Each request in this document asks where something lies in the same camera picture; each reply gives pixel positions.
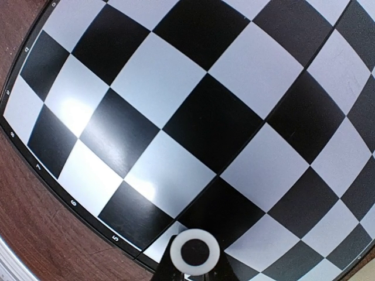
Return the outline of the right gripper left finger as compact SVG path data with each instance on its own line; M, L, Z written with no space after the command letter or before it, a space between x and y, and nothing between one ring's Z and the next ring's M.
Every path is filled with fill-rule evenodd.
M152 281L181 281L182 272L180 272L172 263L170 250L176 235L172 235L164 251L162 259L152 277Z

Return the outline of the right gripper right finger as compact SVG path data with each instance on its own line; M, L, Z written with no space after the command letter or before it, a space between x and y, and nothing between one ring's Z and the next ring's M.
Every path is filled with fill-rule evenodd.
M211 281L238 281L225 253L221 253L216 266L209 272Z

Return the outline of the white pawn five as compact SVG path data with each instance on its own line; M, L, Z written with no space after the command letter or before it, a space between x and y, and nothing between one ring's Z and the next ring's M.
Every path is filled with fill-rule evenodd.
M202 229L188 229L178 234L169 250L174 267L187 275L199 276L218 263L220 247L216 238Z

